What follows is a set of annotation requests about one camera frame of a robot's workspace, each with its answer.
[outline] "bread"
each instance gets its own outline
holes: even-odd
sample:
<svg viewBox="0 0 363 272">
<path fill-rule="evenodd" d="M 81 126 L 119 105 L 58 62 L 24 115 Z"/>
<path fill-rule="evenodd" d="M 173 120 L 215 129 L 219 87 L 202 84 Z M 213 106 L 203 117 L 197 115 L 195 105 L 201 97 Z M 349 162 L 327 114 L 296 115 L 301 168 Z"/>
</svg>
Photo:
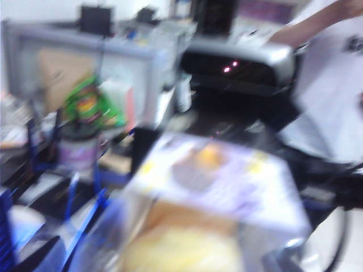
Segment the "bread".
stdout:
<svg viewBox="0 0 363 272">
<path fill-rule="evenodd" d="M 157 227 L 123 253 L 122 272 L 242 272 L 235 239 L 197 227 Z"/>
</svg>

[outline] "green snack bag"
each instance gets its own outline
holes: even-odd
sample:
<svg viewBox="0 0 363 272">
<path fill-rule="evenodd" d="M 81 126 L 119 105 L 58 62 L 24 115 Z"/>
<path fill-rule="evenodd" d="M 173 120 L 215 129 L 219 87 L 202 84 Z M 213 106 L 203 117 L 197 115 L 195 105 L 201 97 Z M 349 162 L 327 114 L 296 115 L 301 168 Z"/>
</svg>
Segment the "green snack bag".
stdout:
<svg viewBox="0 0 363 272">
<path fill-rule="evenodd" d="M 88 78 L 76 86 L 65 100 L 65 112 L 70 121 L 93 124 L 99 128 L 125 125 L 124 115 L 97 88 L 97 77 Z"/>
</svg>

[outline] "clutter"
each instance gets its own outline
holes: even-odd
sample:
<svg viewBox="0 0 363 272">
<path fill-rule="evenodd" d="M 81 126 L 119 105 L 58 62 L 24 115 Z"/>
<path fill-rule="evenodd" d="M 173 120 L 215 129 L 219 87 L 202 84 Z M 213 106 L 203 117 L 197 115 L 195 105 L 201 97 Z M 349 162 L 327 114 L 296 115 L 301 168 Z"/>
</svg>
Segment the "clutter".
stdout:
<svg viewBox="0 0 363 272">
<path fill-rule="evenodd" d="M 38 63 L 44 87 L 45 113 L 62 107 L 74 87 L 91 77 L 95 70 L 91 58 L 51 48 L 39 51 Z"/>
<path fill-rule="evenodd" d="M 28 141 L 26 123 L 32 118 L 29 106 L 12 95 L 6 95 L 1 97 L 0 108 L 0 149 L 12 149 L 24 146 Z M 34 137 L 36 145 L 43 140 L 39 128 L 35 131 Z"/>
</svg>

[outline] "box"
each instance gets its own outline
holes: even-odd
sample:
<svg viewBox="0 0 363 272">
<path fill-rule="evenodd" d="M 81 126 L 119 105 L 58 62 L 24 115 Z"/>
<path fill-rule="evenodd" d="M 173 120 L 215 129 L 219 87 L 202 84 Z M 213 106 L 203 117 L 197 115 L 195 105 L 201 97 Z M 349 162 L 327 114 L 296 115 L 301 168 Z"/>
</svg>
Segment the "box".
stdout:
<svg viewBox="0 0 363 272">
<path fill-rule="evenodd" d="M 63 107 L 67 95 L 73 88 L 93 76 L 93 59 L 64 50 L 42 48 L 38 63 L 44 87 L 45 113 Z"/>
</svg>

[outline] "black cable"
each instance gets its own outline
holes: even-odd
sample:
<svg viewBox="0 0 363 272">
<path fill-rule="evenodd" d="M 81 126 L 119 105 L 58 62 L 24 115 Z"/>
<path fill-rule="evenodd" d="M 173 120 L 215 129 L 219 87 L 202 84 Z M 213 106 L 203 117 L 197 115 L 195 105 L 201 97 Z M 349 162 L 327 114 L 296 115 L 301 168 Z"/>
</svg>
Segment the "black cable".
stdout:
<svg viewBox="0 0 363 272">
<path fill-rule="evenodd" d="M 328 266 L 328 268 L 325 269 L 324 272 L 332 272 L 336 269 L 336 264 L 337 264 L 340 256 L 342 255 L 344 248 L 345 248 L 345 244 L 347 242 L 347 234 L 348 234 L 348 231 L 350 228 L 350 222 L 351 221 L 349 218 L 349 212 L 347 212 L 347 210 L 344 209 L 343 227 L 341 230 L 341 236 L 339 239 L 338 247 L 337 247 L 333 260 L 331 261 L 330 265 Z"/>
<path fill-rule="evenodd" d="M 102 70 L 103 59 L 104 59 L 105 40 L 106 40 L 106 37 L 103 36 L 102 39 L 101 39 L 100 46 L 99 46 L 100 55 L 99 55 L 98 66 L 97 66 L 97 69 L 96 69 L 96 75 L 98 75 L 99 77 L 101 76 L 101 70 Z"/>
</svg>

